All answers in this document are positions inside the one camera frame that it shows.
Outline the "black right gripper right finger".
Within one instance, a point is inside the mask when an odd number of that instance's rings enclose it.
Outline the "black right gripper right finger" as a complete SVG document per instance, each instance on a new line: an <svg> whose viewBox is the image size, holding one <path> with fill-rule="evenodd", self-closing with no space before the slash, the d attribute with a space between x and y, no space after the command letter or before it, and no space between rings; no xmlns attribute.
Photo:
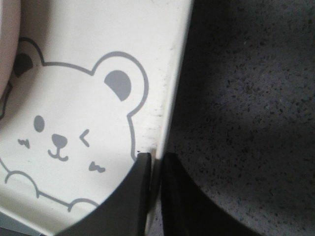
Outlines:
<svg viewBox="0 0 315 236"><path fill-rule="evenodd" d="M188 175L178 156L162 161L161 214L166 236L255 236L212 202Z"/></svg>

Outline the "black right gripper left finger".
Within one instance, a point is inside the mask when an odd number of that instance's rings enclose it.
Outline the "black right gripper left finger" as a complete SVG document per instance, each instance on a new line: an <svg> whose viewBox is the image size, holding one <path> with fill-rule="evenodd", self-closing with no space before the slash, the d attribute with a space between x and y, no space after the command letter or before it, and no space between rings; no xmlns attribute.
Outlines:
<svg viewBox="0 0 315 236"><path fill-rule="evenodd" d="M143 236L148 213L151 155L140 153L117 189L60 236Z"/></svg>

